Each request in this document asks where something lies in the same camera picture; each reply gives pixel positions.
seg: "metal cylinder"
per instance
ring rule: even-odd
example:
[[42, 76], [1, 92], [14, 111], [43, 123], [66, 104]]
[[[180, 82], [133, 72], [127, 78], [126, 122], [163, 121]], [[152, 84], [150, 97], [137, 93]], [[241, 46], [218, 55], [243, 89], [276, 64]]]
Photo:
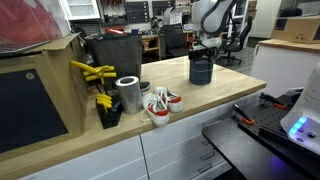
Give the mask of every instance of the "metal cylinder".
[[135, 114], [142, 109], [142, 100], [139, 79], [135, 76], [127, 76], [116, 81], [123, 112]]

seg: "shoe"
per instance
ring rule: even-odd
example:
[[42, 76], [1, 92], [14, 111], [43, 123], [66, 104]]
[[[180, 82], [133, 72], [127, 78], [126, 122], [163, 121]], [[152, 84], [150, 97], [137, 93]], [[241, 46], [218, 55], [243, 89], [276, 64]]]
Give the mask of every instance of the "shoe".
[[156, 87], [153, 93], [162, 97], [163, 102], [168, 107], [170, 112], [179, 113], [182, 111], [183, 107], [181, 96], [164, 87]]
[[148, 91], [151, 87], [151, 83], [149, 81], [145, 81], [145, 82], [139, 82], [140, 85], [140, 91], [141, 92], [145, 92]]
[[148, 93], [143, 96], [143, 108], [157, 126], [164, 126], [169, 122], [169, 111], [161, 97]]

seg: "cabinet drawer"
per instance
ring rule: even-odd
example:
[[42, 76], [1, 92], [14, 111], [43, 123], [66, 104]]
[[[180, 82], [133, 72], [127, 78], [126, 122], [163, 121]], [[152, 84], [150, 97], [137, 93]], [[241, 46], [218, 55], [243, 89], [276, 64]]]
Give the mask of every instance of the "cabinet drawer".
[[244, 106], [252, 102], [258, 102], [257, 100], [257, 93], [245, 96], [170, 123], [167, 126], [143, 133], [141, 134], [141, 139], [145, 155], [150, 156], [181, 141], [200, 135], [203, 124], [213, 123], [218, 120], [217, 117], [232, 113], [232, 104], [234, 103]]
[[128, 179], [143, 179], [142, 177], [147, 177], [146, 165], [144, 158], [137, 161], [124, 165], [120, 168], [102, 174], [98, 177], [92, 178], [91, 180], [128, 180]]
[[179, 161], [196, 152], [212, 150], [211, 145], [203, 145], [201, 141], [205, 141], [202, 135], [195, 136], [186, 141], [182, 141], [173, 146], [170, 146], [158, 153], [146, 156], [149, 173], [155, 172], [168, 164]]
[[210, 121], [210, 114], [212, 113], [213, 115], [215, 112], [215, 110], [205, 111], [141, 134], [145, 155], [150, 156], [165, 148], [200, 135], [202, 124]]
[[221, 163], [216, 164], [213, 168], [210, 168], [210, 170], [205, 171], [190, 180], [212, 180], [231, 168], [231, 165], [228, 164], [227, 161], [222, 161]]
[[176, 180], [191, 179], [201, 173], [206, 173], [215, 168], [216, 165], [226, 162], [223, 157], [216, 151], [215, 156], [201, 160], [200, 157], [205, 156], [212, 150], [205, 148], [200, 152], [196, 152], [182, 160], [169, 164], [162, 169], [150, 173], [151, 180]]
[[23, 177], [23, 180], [87, 180], [143, 158], [139, 136]]

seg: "white cabinet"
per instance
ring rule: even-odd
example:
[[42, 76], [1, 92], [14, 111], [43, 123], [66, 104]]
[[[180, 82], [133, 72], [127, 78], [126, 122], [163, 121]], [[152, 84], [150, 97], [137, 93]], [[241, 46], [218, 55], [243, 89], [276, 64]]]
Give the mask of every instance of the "white cabinet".
[[319, 54], [303, 49], [258, 47], [250, 76], [267, 82], [263, 91], [274, 97], [285, 94], [290, 88], [304, 87], [320, 62]]
[[203, 124], [215, 122], [218, 116], [232, 113], [233, 103], [243, 106], [252, 102], [258, 102], [257, 94], [219, 105], [21, 180], [215, 178], [231, 169], [231, 166], [201, 135]]
[[145, 179], [140, 137], [121, 141], [65, 163], [28, 175], [22, 180]]
[[243, 97], [218, 107], [184, 118], [167, 126], [141, 134], [151, 180], [215, 178], [231, 169], [223, 157], [201, 134], [203, 124], [232, 113], [232, 104], [239, 106], [257, 101], [257, 95]]
[[100, 18], [96, 0], [60, 0], [68, 20]]

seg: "light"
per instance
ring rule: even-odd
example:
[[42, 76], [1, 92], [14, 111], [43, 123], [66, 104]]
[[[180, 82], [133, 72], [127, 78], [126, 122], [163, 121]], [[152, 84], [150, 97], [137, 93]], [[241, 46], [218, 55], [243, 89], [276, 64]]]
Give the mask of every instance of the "light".
[[300, 122], [300, 123], [302, 123], [302, 124], [304, 124], [306, 121], [307, 121], [307, 117], [305, 117], [305, 116], [302, 116], [302, 117], [298, 120], [298, 122]]
[[297, 130], [298, 129], [296, 129], [296, 128], [291, 128], [290, 131], [289, 131], [289, 134], [290, 135], [294, 135], [297, 132]]
[[290, 135], [294, 135], [298, 129], [307, 121], [307, 117], [302, 116], [289, 130]]

